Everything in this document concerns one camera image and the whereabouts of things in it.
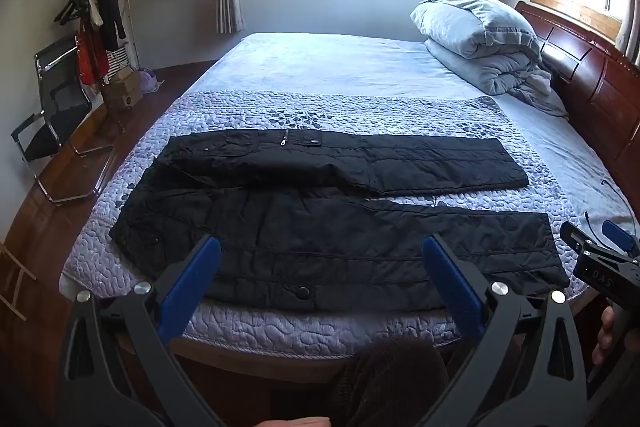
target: cardboard box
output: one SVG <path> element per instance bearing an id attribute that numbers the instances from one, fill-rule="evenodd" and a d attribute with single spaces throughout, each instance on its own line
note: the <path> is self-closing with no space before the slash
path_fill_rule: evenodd
<path id="1" fill-rule="evenodd" d="M 118 77 L 120 73 L 126 70 L 129 70 L 130 74 Z M 128 95 L 135 89 L 140 89 L 140 72 L 132 71 L 131 68 L 126 67 L 119 71 L 111 79 L 111 82 L 105 86 L 104 93 L 107 98 L 120 98 Z"/>
<path id="2" fill-rule="evenodd" d="M 117 111 L 123 111 L 136 105 L 142 100 L 142 90 L 140 86 L 135 87 L 131 92 L 121 96 L 109 97 L 107 103 Z"/>

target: wooden floor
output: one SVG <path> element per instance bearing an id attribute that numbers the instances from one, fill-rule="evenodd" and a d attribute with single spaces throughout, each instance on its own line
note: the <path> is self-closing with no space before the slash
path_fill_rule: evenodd
<path id="1" fill-rule="evenodd" d="M 115 139 L 115 161 L 107 179 L 149 127 L 209 66 L 207 62 L 159 70 L 158 77 L 165 83 L 158 92 L 145 96 L 134 108 L 126 131 L 118 136 L 113 125 L 107 126 L 100 137 L 92 138 L 92 143 Z M 78 193 L 90 188 L 105 159 L 104 156 L 89 156 L 84 160 L 69 157 L 68 163 L 62 166 L 52 164 L 46 172 L 55 195 L 65 191 Z M 17 373 L 18 383 L 51 416 L 54 415 L 62 335 L 70 311 L 70 302 L 58 291 L 58 279 L 94 203 L 95 199 L 91 199 L 56 207 L 46 201 L 39 189 L 34 188 L 6 238 L 7 247 L 34 272 L 37 280 L 24 280 L 18 300 L 18 309 L 26 315 L 26 322 L 0 306 L 0 352 Z M 598 316 L 603 306 L 604 300 L 600 300 L 588 306 L 577 319 L 578 327 L 584 332 L 581 338 L 586 340 L 585 353 L 594 344 Z M 137 370 L 135 358 L 126 354 L 125 357 L 143 402 L 158 409 L 148 383 Z M 287 390 L 286 384 L 233 375 L 190 360 L 180 362 L 200 393 L 229 427 L 251 427 L 269 419 L 274 393 Z"/>

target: chair seat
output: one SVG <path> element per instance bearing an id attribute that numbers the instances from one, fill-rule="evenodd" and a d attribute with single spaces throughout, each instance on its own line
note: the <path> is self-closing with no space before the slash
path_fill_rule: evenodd
<path id="1" fill-rule="evenodd" d="M 83 104 L 69 107 L 51 115 L 51 126 L 58 134 L 62 145 L 67 142 L 88 114 L 89 108 Z M 49 126 L 43 125 L 38 129 L 29 146 L 25 149 L 24 158 L 28 162 L 32 162 L 39 158 L 53 156 L 58 153 L 59 149 L 58 142 L 51 134 Z"/>

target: bed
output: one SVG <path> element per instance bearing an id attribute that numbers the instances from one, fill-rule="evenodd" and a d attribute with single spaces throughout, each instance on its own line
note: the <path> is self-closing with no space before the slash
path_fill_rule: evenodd
<path id="1" fill-rule="evenodd" d="M 611 46 L 579 26 L 524 3 L 517 9 L 544 41 L 543 56 L 561 73 L 555 87 L 575 128 L 508 94 L 485 96 L 441 65 L 423 42 L 254 34 L 210 68 L 132 150 L 76 240 L 61 275 L 61 291 L 71 298 L 78 285 L 102 297 L 126 293 L 140 276 L 121 259 L 108 232 L 144 169 L 170 136 L 241 127 L 499 137 L 526 170 L 529 187 L 395 200 L 546 212 L 570 274 L 575 254 L 559 240 L 563 221 L 588 231 L 588 211 L 596 231 L 604 219 L 629 230 L 637 226 L 631 205 L 640 208 L 634 177 L 640 158 L 640 78 L 630 67 L 625 69 Z M 618 194 L 618 185 L 630 203 Z M 566 293 L 576 309 L 589 298 L 588 288 L 574 277 Z M 255 373 L 246 367 L 250 357 L 306 364 L 339 361 L 390 334 L 416 335 L 438 345 L 458 337 L 445 311 L 376 317 L 300 315 L 203 301 L 184 338 L 196 341 L 199 352 L 210 347 L 236 360 L 249 357 L 239 362 L 238 371 Z"/>

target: red wood headboard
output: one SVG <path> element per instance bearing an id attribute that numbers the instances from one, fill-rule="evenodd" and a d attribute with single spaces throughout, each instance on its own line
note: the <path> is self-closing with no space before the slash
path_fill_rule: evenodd
<path id="1" fill-rule="evenodd" d="M 554 89 L 571 124 L 640 216 L 640 71 L 611 42 L 576 23 L 523 1 L 516 10 L 561 75 Z"/>

